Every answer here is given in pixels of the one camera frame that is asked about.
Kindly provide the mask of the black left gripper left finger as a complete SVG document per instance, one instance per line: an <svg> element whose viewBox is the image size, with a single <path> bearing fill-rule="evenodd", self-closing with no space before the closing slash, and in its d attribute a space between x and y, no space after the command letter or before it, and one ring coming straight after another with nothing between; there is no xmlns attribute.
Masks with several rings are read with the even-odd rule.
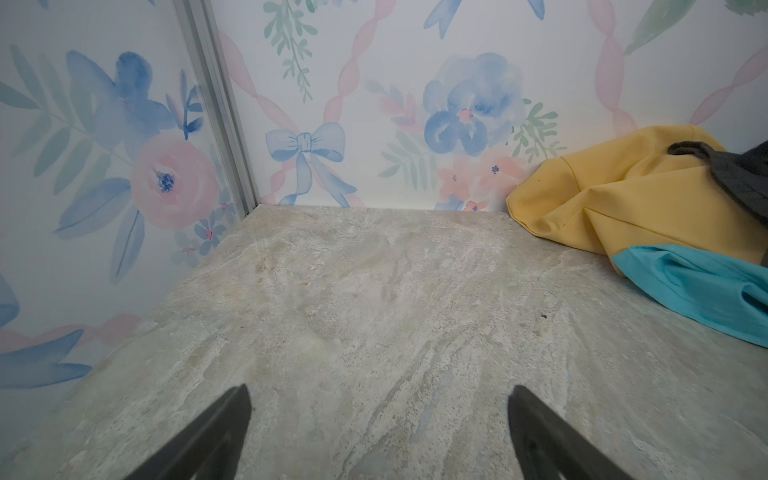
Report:
<svg viewBox="0 0 768 480"><path fill-rule="evenodd" d="M246 385L226 390L138 466L130 479L233 479L251 419Z"/></svg>

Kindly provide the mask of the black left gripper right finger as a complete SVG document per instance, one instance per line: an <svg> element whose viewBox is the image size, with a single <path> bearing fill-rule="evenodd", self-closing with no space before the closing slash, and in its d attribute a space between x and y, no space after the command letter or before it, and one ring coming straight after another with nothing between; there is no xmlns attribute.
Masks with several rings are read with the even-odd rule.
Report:
<svg viewBox="0 0 768 480"><path fill-rule="evenodd" d="M631 479L523 385L516 385L508 397L507 419L526 479Z"/></svg>

